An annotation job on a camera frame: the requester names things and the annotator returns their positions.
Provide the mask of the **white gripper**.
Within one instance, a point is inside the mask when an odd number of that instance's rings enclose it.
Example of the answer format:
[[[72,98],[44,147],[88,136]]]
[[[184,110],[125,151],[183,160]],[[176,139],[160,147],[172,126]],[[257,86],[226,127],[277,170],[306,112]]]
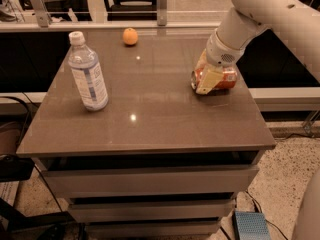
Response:
[[[223,69],[217,66],[229,67],[235,65],[244,51],[244,48],[227,46],[220,40],[217,31],[214,31],[207,40],[206,50],[202,51],[195,66],[195,69],[198,69],[196,93],[200,95],[208,94],[223,79]]]

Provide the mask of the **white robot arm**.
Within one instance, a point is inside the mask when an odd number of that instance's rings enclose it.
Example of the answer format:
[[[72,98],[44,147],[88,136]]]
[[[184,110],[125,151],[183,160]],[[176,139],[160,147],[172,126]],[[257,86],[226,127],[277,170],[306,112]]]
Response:
[[[209,37],[192,72],[199,95],[217,89],[247,45],[267,30],[320,80],[320,14],[299,0],[231,0],[233,7]]]

